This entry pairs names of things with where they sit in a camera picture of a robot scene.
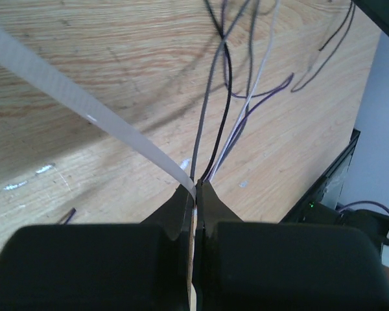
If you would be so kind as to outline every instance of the cable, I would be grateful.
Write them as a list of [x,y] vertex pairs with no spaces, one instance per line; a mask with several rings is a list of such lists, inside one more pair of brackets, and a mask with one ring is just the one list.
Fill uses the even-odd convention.
[[369,201],[369,200],[357,201],[357,202],[346,204],[345,206],[339,208],[337,212],[343,213],[343,211],[345,211],[346,209],[349,209],[352,206],[360,205],[360,204],[370,204],[370,205],[378,206],[389,214],[389,208],[386,205],[375,201]]
[[[270,99],[272,96],[274,96],[275,94],[279,93],[280,91],[282,91],[283,89],[289,87],[289,85],[291,84],[292,82],[292,79],[294,78],[294,73],[292,73],[282,84],[280,84],[279,86],[277,86],[272,92],[271,94],[269,94],[268,96],[266,96],[264,99],[260,100],[248,113],[245,114],[244,118],[241,120],[241,122],[239,123],[237,129],[235,130],[235,133],[238,132],[240,129],[241,129],[241,125],[242,124],[246,124],[246,121],[248,120],[248,117],[251,115],[251,113],[253,111],[255,111],[256,108],[258,108],[261,104],[263,104],[264,102],[266,102],[268,99]],[[231,143],[230,145],[235,145],[236,141],[234,141],[234,138],[232,138],[231,140]],[[229,152],[230,151],[229,149],[227,150],[227,152],[224,154],[224,157],[222,158],[222,161],[218,164],[218,169],[220,168],[220,166],[223,164],[223,162],[225,161],[226,157],[228,156]]]
[[325,47],[330,43],[330,41],[338,34],[338,32],[339,32],[340,30],[342,30],[344,24],[346,23],[346,21],[347,21],[348,18],[349,18],[349,15],[350,15],[350,12],[351,12],[351,6],[352,6],[352,4],[353,4],[353,1],[350,0],[350,6],[349,6],[349,10],[348,10],[348,12],[347,12],[347,14],[346,14],[346,17],[344,18],[344,20],[343,20],[343,22],[340,24],[340,26],[337,28],[337,30],[335,31],[335,33],[332,34],[332,35],[330,36],[330,38],[328,38],[327,41],[323,44],[323,46],[320,47],[320,48],[318,49],[319,52],[321,52],[322,50],[324,50],[324,48],[325,48]]
[[[221,29],[218,25],[218,22],[216,20],[216,17],[213,13],[213,9],[210,5],[210,2],[208,0],[205,0],[205,4],[206,4],[206,7],[207,7],[207,11],[209,12],[210,16],[212,17],[212,22],[213,24],[215,25],[219,35],[220,35],[220,38],[223,40],[224,39],[224,34],[223,34],[223,29]],[[230,102],[231,102],[231,91],[232,91],[232,64],[231,64],[231,57],[230,57],[230,53],[229,53],[229,49],[228,49],[228,45],[224,44],[224,56],[226,57],[227,61],[228,61],[228,67],[229,67],[229,84],[227,86],[228,88],[228,96],[226,98],[226,106],[225,106],[225,110],[224,110],[224,113],[223,113],[223,116],[222,116],[222,121],[220,122],[220,126],[219,126],[219,130],[218,130],[218,135],[217,135],[217,138],[216,138],[216,141],[215,141],[215,146],[213,147],[213,151],[212,151],[212,155],[210,157],[210,160],[209,160],[209,163],[207,164],[207,167],[204,171],[204,173],[202,174],[202,177],[200,178],[200,180],[203,180],[207,173],[210,171],[210,168],[212,167],[213,165],[213,162],[216,158],[216,154],[218,152],[218,147],[219,147],[219,143],[220,143],[220,139],[222,137],[222,133],[223,133],[223,129],[224,129],[224,126],[225,126],[225,122],[226,122],[226,118],[228,117],[228,111],[229,111],[229,106],[230,106]]]
[[213,72],[215,71],[217,58],[218,58],[220,52],[222,51],[222,49],[224,48],[224,44],[225,44],[228,36],[232,32],[234,26],[236,25],[236,22],[238,22],[239,18],[241,18],[242,13],[245,11],[245,8],[249,2],[250,2],[250,0],[245,0],[244,4],[241,6],[241,9],[239,10],[237,16],[235,17],[232,24],[230,25],[228,32],[224,35],[224,39],[222,39],[222,41],[220,42],[220,44],[216,50],[215,57],[213,58],[213,61],[211,64],[209,78],[208,78],[207,86],[206,86],[205,98],[203,101],[202,111],[200,113],[200,120],[199,120],[197,135],[196,135],[196,141],[194,142],[194,148],[193,148],[192,165],[191,165],[191,170],[190,170],[190,178],[192,180],[195,179],[195,170],[196,170],[197,155],[198,155],[198,150],[199,150],[199,145],[200,145],[200,137],[202,136],[203,123],[204,123],[204,118],[205,118],[205,114],[206,114],[206,106],[207,106],[207,101],[209,99],[209,94],[210,94],[210,89],[211,89],[211,84],[212,84],[212,77],[213,77]]
[[356,11],[356,5],[353,3],[353,2],[350,2],[350,7],[353,9],[352,12],[351,12],[351,17],[350,17],[350,22],[349,22],[349,25],[346,29],[346,32],[344,33],[344,35],[342,36],[342,38],[340,39],[340,41],[337,43],[337,46],[335,47],[335,49],[332,51],[332,53],[329,55],[329,57],[327,57],[327,59],[324,61],[324,63],[320,66],[320,68],[318,68],[318,70],[315,72],[315,74],[313,74],[311,76],[310,79],[308,79],[306,81],[306,83],[304,83],[302,86],[298,87],[298,84],[301,83],[301,81],[307,76],[307,73],[296,83],[295,86],[292,87],[291,89],[291,93],[295,93],[295,92],[298,92],[298,91],[301,91],[303,88],[305,88],[311,81],[313,81],[317,75],[320,73],[320,71],[324,68],[324,66],[326,65],[326,63],[333,57],[333,55],[336,53],[336,51],[338,50],[338,48],[340,47],[340,45],[342,44],[342,42],[344,41],[344,38],[346,38],[346,36],[348,35],[349,33],[349,30],[350,30],[350,27],[351,27],[351,24],[353,22],[353,18],[355,17],[355,11]]
[[[224,0],[223,5],[222,5],[222,15],[221,15],[221,18],[222,18],[222,21],[221,21],[222,29],[223,29],[223,25],[224,25],[224,9],[225,9],[224,6],[225,6],[225,3],[226,3],[226,0]],[[258,11],[259,11],[259,3],[260,3],[260,0],[257,0],[255,2],[255,7],[253,8],[252,19],[251,19],[251,26],[250,26],[250,35],[249,35],[249,40],[248,40],[248,54],[249,54],[249,59],[250,59],[250,66],[249,66],[248,81],[246,83],[246,96],[249,95],[250,88],[251,88],[251,82],[252,82],[252,74],[253,74],[253,32],[255,30],[255,22],[256,22],[256,19],[257,19]],[[247,107],[245,109],[245,113],[247,113],[248,110],[249,110],[249,105],[247,105]],[[245,126],[246,126],[246,122],[244,122],[242,124],[242,128],[237,132],[235,138],[231,140],[231,143],[229,144],[228,149],[226,150],[226,152],[225,152],[221,162],[223,162],[225,160],[226,155],[229,154],[231,152],[232,148],[236,145],[236,143],[238,142],[239,138],[242,135],[242,132],[245,129]]]
[[258,70],[258,74],[257,74],[257,77],[256,77],[256,80],[255,80],[255,83],[253,84],[253,88],[252,88],[252,91],[251,93],[248,95],[248,98],[245,100],[245,104],[244,106],[242,107],[241,109],[241,112],[239,113],[238,115],[238,119],[236,121],[236,123],[234,124],[233,128],[232,128],[232,131],[228,137],[228,139],[226,139],[226,142],[225,142],[225,145],[223,147],[223,149],[220,151],[220,154],[219,154],[219,157],[217,159],[217,162],[215,163],[215,165],[213,166],[211,172],[206,176],[206,180],[211,180],[210,177],[213,178],[213,176],[216,174],[216,171],[217,171],[217,168],[219,166],[219,162],[222,161],[222,158],[223,158],[223,155],[226,151],[226,149],[228,149],[228,146],[229,146],[229,143],[232,139],[232,137],[234,136],[235,134],[235,129],[236,127],[238,127],[238,124],[240,123],[241,119],[242,119],[242,115],[247,107],[247,105],[249,105],[249,102],[251,101],[251,98],[252,98],[252,95],[255,93],[255,89],[258,85],[258,82],[259,82],[259,78],[261,77],[262,75],[262,72],[263,72],[263,69],[264,69],[264,66],[265,66],[265,63],[269,57],[269,54],[270,54],[270,51],[272,49],[272,43],[273,43],[273,40],[274,40],[274,25],[275,25],[275,21],[277,19],[277,14],[278,14],[278,10],[279,10],[279,4],[281,3],[281,0],[277,0],[277,4],[276,4],[276,7],[274,9],[274,15],[272,16],[272,22],[271,22],[271,26],[270,26],[270,38],[269,38],[269,43],[268,43],[268,47],[266,49],[266,52],[265,52],[265,55],[261,61],[261,65],[259,66],[259,70]]
[[[258,5],[259,5],[259,3],[260,3],[260,0],[258,0],[258,2],[257,2],[257,6],[256,6],[256,9],[253,12],[253,16],[252,16],[252,20],[251,20],[250,40],[251,40],[251,38],[253,38],[253,32],[255,30],[255,21],[256,21],[257,15],[258,15]],[[223,0],[223,2],[222,2],[222,10],[220,12],[220,24],[222,26],[223,31],[224,31],[224,21],[225,21],[225,9],[226,9],[226,5],[227,4],[228,4],[228,0]],[[271,13],[271,11],[273,11],[273,9],[275,9],[275,5],[268,12],[266,12],[266,14]],[[249,42],[249,48],[250,48],[250,51],[251,51],[252,50],[252,42],[251,41]],[[227,77],[227,74],[226,74],[226,62],[227,62],[227,59],[226,59],[226,56],[224,55],[224,57],[223,57],[223,77],[224,77],[225,86],[228,87],[228,77]],[[264,95],[267,95],[267,94],[273,92],[275,89],[277,89],[277,87],[275,87],[274,89],[271,89],[269,91],[266,91],[264,93],[252,95],[252,98],[262,97]],[[248,94],[246,94],[246,95],[239,95],[239,94],[232,93],[232,92],[231,92],[231,95],[233,97],[239,98],[239,99],[246,99],[248,97]]]

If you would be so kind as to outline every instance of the white plastic strip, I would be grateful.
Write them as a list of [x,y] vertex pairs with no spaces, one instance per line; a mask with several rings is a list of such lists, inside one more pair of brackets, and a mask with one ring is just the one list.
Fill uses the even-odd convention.
[[95,97],[0,29],[0,65],[48,94],[101,130],[129,144],[180,182],[195,198],[190,177],[164,152]]

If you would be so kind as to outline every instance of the purple wire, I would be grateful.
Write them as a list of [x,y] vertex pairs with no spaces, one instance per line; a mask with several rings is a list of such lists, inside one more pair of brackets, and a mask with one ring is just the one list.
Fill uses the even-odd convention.
[[[228,0],[223,0],[222,9],[220,11],[220,24],[222,25],[222,33],[224,35],[225,35],[225,9],[226,9],[227,5],[228,5]],[[226,88],[228,88],[228,73],[227,73],[227,65],[228,64],[227,64],[227,62],[228,62],[228,59],[226,58],[226,55],[223,54],[223,77],[224,77]],[[262,96],[267,95],[267,94],[271,94],[272,92],[276,91],[278,88],[279,88],[279,86],[275,87],[274,89],[271,89],[270,91],[266,91],[264,93],[252,95],[251,98],[257,98],[257,97],[262,97]],[[237,93],[232,93],[232,92],[231,92],[231,95],[235,98],[246,99],[246,95],[238,95]]]
[[66,218],[65,222],[63,223],[64,225],[67,225],[68,222],[72,219],[73,215],[77,212],[76,208],[72,208],[70,212],[68,213],[68,217]]
[[252,107],[252,109],[250,111],[248,111],[245,116],[243,117],[243,119],[240,121],[240,123],[238,124],[238,126],[236,127],[236,130],[235,132],[233,133],[233,136],[232,136],[232,139],[231,139],[231,142],[233,140],[233,138],[236,136],[236,133],[239,131],[239,129],[241,128],[242,124],[244,124],[247,120],[248,120],[248,117],[251,115],[251,113],[253,113],[253,111],[255,109],[257,109],[262,103],[266,102],[268,99],[270,99],[271,97],[273,97],[275,94],[279,93],[280,91],[282,91],[283,89],[285,89],[286,87],[288,87],[292,81],[292,79],[294,78],[294,73],[292,73],[280,86],[277,86],[268,96],[266,96],[265,98],[263,98],[262,100],[260,100],[254,107]]
[[339,208],[337,210],[337,212],[342,213],[346,209],[349,209],[352,206],[360,205],[360,204],[370,204],[370,205],[378,206],[378,207],[380,207],[381,209],[383,209],[384,211],[386,211],[389,214],[389,208],[386,205],[384,205],[382,203],[379,203],[379,202],[376,202],[376,201],[369,201],[369,200],[357,201],[357,202],[349,203],[349,204]]

